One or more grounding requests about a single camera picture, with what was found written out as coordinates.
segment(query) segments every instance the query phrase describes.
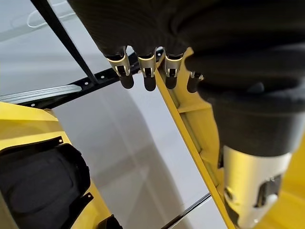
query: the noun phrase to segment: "finger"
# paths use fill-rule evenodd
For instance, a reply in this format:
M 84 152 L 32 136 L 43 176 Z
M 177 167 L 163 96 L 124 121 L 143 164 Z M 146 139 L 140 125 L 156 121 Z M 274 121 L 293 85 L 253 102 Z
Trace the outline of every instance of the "finger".
M 177 85 L 177 77 L 182 63 L 183 53 L 172 54 L 166 52 L 165 56 L 165 85 L 173 89 Z
M 151 92 L 156 88 L 156 48 L 147 51 L 145 55 L 139 55 L 137 50 L 135 51 L 138 55 L 140 69 L 144 77 L 144 86 L 147 91 Z
M 128 55 L 126 54 L 126 47 L 121 47 L 119 52 L 113 55 L 107 54 L 105 57 L 119 76 L 122 86 L 126 89 L 132 88 L 134 82 L 130 71 Z
M 190 93 L 195 93 L 197 91 L 198 83 L 203 80 L 203 75 L 197 72 L 191 72 L 189 80 L 187 81 L 187 91 Z

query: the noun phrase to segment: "silver metal part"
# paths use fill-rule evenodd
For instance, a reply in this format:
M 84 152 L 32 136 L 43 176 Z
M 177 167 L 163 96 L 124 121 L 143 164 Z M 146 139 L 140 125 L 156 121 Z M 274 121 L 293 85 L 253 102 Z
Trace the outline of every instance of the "silver metal part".
M 199 80 L 203 80 L 203 75 L 202 75 L 202 74 L 201 74 L 199 77 L 195 77 L 195 73 L 196 73 L 196 72 L 191 72 L 191 73 L 190 73 L 190 77 L 191 77 L 192 79 L 198 78 Z
M 156 53 L 147 59 L 138 57 L 139 64 L 143 76 L 146 77 L 154 77 L 154 73 L 156 71 Z
M 173 59 L 168 58 L 165 55 L 165 72 L 166 72 L 167 77 L 173 77 L 173 76 L 171 76 L 171 71 L 170 71 L 171 69 L 173 69 L 175 72 L 174 77 L 178 76 L 178 72 L 180 70 L 180 66 L 182 63 L 182 58 L 183 58 L 183 56 L 180 59 L 173 60 Z
M 239 228 L 253 228 L 277 201 L 276 193 L 267 193 L 264 204 L 257 206 L 260 187 L 283 175 L 291 156 L 253 156 L 224 146 L 224 198 L 238 214 Z
M 70 94 L 80 91 L 81 91 L 81 87 L 71 84 L 66 86 L 33 90 L 28 92 L 0 95 L 0 102 L 10 103 L 10 104 L 21 104 L 34 100 L 51 98 L 58 95 Z
M 118 60 L 118 61 L 113 61 L 107 58 L 107 60 L 109 61 L 111 67 L 115 70 L 115 72 L 118 74 L 118 76 L 122 76 L 121 72 L 119 71 L 118 67 L 122 66 L 124 69 L 124 72 L 126 75 L 130 74 L 130 64 L 129 64 L 129 59 L 128 59 L 128 55 L 126 53 L 126 49 L 124 49 L 124 56 L 122 59 Z

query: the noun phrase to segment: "white floor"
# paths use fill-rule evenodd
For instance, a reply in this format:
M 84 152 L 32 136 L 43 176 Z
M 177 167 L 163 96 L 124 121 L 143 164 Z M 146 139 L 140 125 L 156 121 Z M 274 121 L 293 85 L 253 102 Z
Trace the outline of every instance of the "white floor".
M 49 27 L 27 27 L 29 0 L 0 1 L 0 94 L 85 77 Z M 94 73 L 110 67 L 75 16 L 63 24 Z M 123 228 L 159 229 L 208 190 L 158 89 L 134 80 L 131 90 L 114 83 L 54 110 Z M 212 199 L 176 227 L 226 228 Z

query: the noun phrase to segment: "black strap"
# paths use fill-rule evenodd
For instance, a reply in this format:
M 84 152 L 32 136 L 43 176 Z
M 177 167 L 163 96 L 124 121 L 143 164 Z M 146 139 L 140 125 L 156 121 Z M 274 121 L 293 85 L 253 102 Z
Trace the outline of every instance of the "black strap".
M 47 24 L 62 42 L 62 44 L 66 47 L 75 61 L 79 64 L 81 69 L 86 73 L 88 78 L 93 84 L 97 84 L 98 81 L 95 78 L 94 74 L 89 69 L 88 65 L 86 64 L 85 60 L 81 57 L 81 54 L 78 52 L 77 48 L 73 44 L 71 38 L 65 31 L 64 27 L 62 26 L 61 22 L 58 20 L 56 14 L 52 10 L 51 6 L 49 5 L 47 0 L 31 0 L 33 5 L 36 7 L 38 12 L 41 16 L 45 19 Z

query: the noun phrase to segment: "yellow surface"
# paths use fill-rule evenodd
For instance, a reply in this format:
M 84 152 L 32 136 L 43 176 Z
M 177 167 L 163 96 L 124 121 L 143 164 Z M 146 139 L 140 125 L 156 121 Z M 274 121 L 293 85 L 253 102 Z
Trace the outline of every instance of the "yellow surface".
M 0 102 L 0 127 L 0 150 L 58 136 L 62 137 L 64 143 L 70 143 L 51 110 Z M 111 215 L 92 181 L 87 192 L 90 192 L 94 199 L 77 218 L 72 229 L 95 229 L 99 222 Z
M 188 50 L 185 56 L 192 53 Z M 224 171 L 217 168 L 219 139 L 211 106 L 187 92 L 189 71 L 182 63 L 177 86 L 168 90 L 160 65 L 158 88 L 228 228 L 234 228 L 223 204 Z M 305 137 L 283 179 L 279 201 L 255 229 L 305 229 Z
M 190 151 L 190 153 L 193 157 L 193 160 L 199 169 L 201 176 L 203 177 L 210 193 L 212 194 L 213 199 L 214 199 L 219 211 L 221 212 L 222 217 L 223 217 L 227 227 L 229 229 L 233 229 L 234 225 L 230 221 L 229 216 L 227 215 L 227 213 L 225 211 L 224 204 L 223 204 L 220 196 L 218 195 L 217 189 L 216 189 L 215 185 L 213 184 L 213 181 L 212 181 L 211 177 L 209 176 L 209 173 L 208 173 L 206 167 L 204 166 L 203 161 L 200 158 L 200 155 L 196 149 L 196 146 L 193 143 L 193 141 L 183 123 L 183 120 L 180 117 L 180 114 L 179 114 L 177 108 L 175 107 L 175 104 L 172 101 L 158 71 L 156 71 L 156 80 L 157 80 L 158 88 L 159 88 L 160 92 L 162 93 L 163 99 L 164 99 L 168 109 L 170 110 L 172 117 L 180 131 L 180 134 L 182 135 L 182 137 L 187 145 L 187 148 Z

